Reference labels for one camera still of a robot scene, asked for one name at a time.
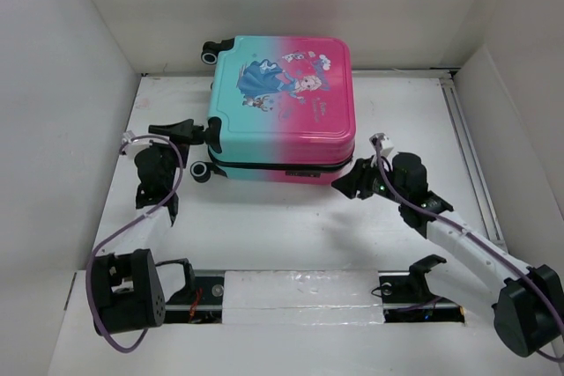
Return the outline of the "teal pink suitcase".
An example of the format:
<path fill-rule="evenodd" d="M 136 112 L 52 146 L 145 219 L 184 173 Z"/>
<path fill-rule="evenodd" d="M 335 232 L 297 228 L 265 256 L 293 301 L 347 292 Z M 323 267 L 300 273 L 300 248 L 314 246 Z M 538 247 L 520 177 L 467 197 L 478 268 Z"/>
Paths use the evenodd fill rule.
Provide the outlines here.
<path fill-rule="evenodd" d="M 214 66 L 208 160 L 197 182 L 229 179 L 325 185 L 352 161 L 355 106 L 350 51 L 335 38 L 238 35 L 207 41 Z"/>

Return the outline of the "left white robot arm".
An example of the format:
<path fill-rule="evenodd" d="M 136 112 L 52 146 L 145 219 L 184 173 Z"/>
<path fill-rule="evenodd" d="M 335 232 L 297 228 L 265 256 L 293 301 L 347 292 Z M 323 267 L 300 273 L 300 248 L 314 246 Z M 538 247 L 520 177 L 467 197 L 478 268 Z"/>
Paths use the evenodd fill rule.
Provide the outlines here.
<path fill-rule="evenodd" d="M 177 190 L 189 148 L 202 144 L 204 128 L 188 119 L 152 125 L 144 136 L 123 134 L 120 153 L 137 170 L 136 216 L 93 250 L 86 292 L 99 335 L 107 336 L 161 326 L 167 304 L 197 305 L 203 290 L 185 258 L 156 262 L 157 246 L 179 213 Z"/>

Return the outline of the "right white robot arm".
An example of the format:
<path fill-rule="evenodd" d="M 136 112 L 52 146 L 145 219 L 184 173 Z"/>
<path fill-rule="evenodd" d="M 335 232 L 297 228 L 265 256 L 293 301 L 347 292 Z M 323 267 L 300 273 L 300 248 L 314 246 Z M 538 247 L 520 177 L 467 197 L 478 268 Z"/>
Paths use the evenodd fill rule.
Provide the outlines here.
<path fill-rule="evenodd" d="M 428 187 L 427 169 L 414 153 L 388 162 L 379 154 L 358 159 L 331 186 L 349 199 L 373 195 L 398 203 L 404 222 L 451 254 L 465 270 L 450 275 L 440 256 L 416 262 L 407 289 L 419 300 L 444 297 L 489 323 L 502 343 L 526 358 L 563 335 L 563 288 L 547 265 L 532 267 L 474 232 Z"/>

